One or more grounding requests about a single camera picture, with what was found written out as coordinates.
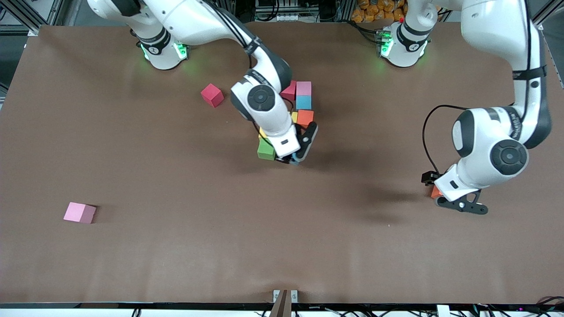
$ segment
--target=green cube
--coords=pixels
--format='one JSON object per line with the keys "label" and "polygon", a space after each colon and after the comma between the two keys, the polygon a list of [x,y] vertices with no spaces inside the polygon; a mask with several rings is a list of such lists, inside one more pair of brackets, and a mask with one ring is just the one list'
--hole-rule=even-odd
{"label": "green cube", "polygon": [[273,161],[276,157],[276,152],[274,152],[274,147],[267,141],[267,139],[259,138],[258,158],[263,160]]}

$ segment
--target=robotic arm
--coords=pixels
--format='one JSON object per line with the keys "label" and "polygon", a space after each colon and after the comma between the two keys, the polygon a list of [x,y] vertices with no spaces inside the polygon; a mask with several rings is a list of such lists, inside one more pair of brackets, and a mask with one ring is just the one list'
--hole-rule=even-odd
{"label": "robotic arm", "polygon": [[465,110],[452,128],[461,159],[434,183],[454,201],[523,172],[528,149],[539,145],[552,126],[547,73],[539,32],[528,18],[525,0],[410,0],[404,23],[387,29],[389,40],[381,55],[400,67],[417,62],[437,20],[434,5],[461,10],[464,39],[507,60],[513,69],[513,104]]}
{"label": "robotic arm", "polygon": [[256,122],[274,147],[279,161],[302,161],[315,137],[312,122],[298,134],[279,93],[290,85],[292,70],[229,12],[204,0],[88,0],[101,17],[121,21],[139,38],[148,60],[170,69],[186,56],[178,45],[202,45],[222,38],[238,42],[257,60],[231,88],[231,102],[249,121]]}

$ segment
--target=table surface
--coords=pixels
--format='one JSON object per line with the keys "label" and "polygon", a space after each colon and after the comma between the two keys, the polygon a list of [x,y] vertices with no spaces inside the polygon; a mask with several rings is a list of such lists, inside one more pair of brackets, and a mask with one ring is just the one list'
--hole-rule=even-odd
{"label": "table surface", "polygon": [[[257,158],[228,98],[248,60],[194,47],[170,71],[127,28],[44,27],[0,113],[0,301],[532,303],[562,294],[564,92],[551,136],[518,178],[484,190],[485,216],[441,209],[420,183],[437,104],[513,102],[509,65],[438,24],[412,68],[378,59],[348,25],[249,24],[313,82],[319,133],[299,167]],[[440,169],[459,112],[428,124]],[[63,220],[70,201],[94,224]]]}

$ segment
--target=pink cube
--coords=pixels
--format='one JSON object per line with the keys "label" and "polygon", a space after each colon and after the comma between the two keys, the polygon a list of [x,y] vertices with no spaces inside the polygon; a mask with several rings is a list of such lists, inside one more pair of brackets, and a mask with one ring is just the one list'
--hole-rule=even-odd
{"label": "pink cube", "polygon": [[92,223],[95,211],[96,207],[94,206],[71,202],[69,203],[67,212],[65,213],[65,217],[63,217],[63,219],[82,223]]}
{"label": "pink cube", "polygon": [[290,81],[290,86],[288,86],[286,89],[284,89],[281,93],[280,96],[288,99],[288,100],[295,100],[296,99],[296,81],[292,80]]}
{"label": "pink cube", "polygon": [[311,81],[298,81],[296,83],[296,96],[311,96]]}
{"label": "pink cube", "polygon": [[221,93],[221,90],[215,87],[212,83],[204,88],[201,94],[204,100],[214,108],[223,101],[223,94]]}

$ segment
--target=light pink cube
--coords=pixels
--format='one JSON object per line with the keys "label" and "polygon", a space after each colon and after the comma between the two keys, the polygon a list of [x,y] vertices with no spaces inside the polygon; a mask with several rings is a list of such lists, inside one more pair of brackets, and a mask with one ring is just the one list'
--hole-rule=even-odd
{"label": "light pink cube", "polygon": [[298,81],[296,83],[296,96],[311,96],[311,81]]}
{"label": "light pink cube", "polygon": [[212,83],[201,92],[202,98],[212,107],[217,107],[223,101],[221,90]]}
{"label": "light pink cube", "polygon": [[95,211],[96,207],[94,206],[71,202],[69,203],[67,212],[65,213],[65,217],[63,217],[63,219],[82,223],[92,223]]}
{"label": "light pink cube", "polygon": [[296,99],[296,81],[292,80],[290,81],[290,86],[288,86],[286,89],[284,89],[281,93],[280,96],[288,99],[288,100],[295,100]]}

